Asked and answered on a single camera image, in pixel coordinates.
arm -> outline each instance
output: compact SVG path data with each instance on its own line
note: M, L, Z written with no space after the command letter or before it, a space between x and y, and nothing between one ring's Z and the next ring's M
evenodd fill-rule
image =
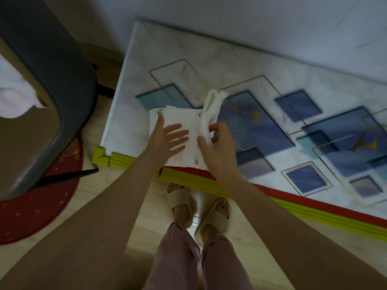
M182 137L187 130L170 133L181 124L163 124L160 115L147 148L133 165L36 244L0 281L0 289L112 288L153 174L185 146L171 148L188 140Z
M214 146L198 144L211 173L233 197L278 265L297 290L387 289L387 278L329 238L280 207L244 180L238 171L235 143L225 122Z

marble tabletop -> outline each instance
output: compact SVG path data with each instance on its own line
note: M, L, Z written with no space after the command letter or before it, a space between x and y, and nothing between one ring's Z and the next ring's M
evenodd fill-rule
M387 86L233 43L137 22L101 146L137 157L149 109L211 89L250 182L387 219Z

slipper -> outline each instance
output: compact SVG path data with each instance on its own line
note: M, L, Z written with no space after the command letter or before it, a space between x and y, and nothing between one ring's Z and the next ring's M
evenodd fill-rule
M167 189L167 200L168 200L168 205L172 210L172 213L173 213L173 208L178 205L188 206L190 210L190 218L188 219L187 223L184 225L184 228L187 229L191 227L193 222L193 214L191 209L190 197L188 194L188 188L183 186L183 188L176 189L174 191L171 191L170 193L168 193L168 189Z
M218 199L211 207L207 216L204 218L204 221L200 224L199 228L195 232L195 241L198 245L203 246L204 242L201 235L201 229L204 228L205 225L212 225L217 229L221 234L224 234L229 220L231 218L231 206L230 206L230 217L227 219L220 211L216 209L216 206L225 200L224 198Z

foot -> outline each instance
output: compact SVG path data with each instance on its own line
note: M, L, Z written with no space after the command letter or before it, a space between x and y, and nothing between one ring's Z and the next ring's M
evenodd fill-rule
M182 189L184 186L178 185L175 183L170 183L168 185L167 192L171 193L172 191ZM175 219L173 220L173 223L179 224L182 228L184 228L185 224L188 222L190 218L190 210L187 205L177 205L173 209L173 213L175 215Z
M215 209L221 214L223 214L223 216L225 216L227 219L230 218L231 210L230 210L230 204L227 200L221 201L219 204L216 205ZM219 230L209 224L205 225L200 233L202 235L204 244L206 244L207 241L210 240L211 238L214 238L217 235L220 235Z

table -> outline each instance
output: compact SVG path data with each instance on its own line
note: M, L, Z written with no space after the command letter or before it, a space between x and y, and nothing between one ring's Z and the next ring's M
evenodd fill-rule
M137 22L93 161L126 168L148 143L148 110L200 108L219 120L239 169L293 214L387 240L387 86L153 23ZM163 179L227 197L208 171Z

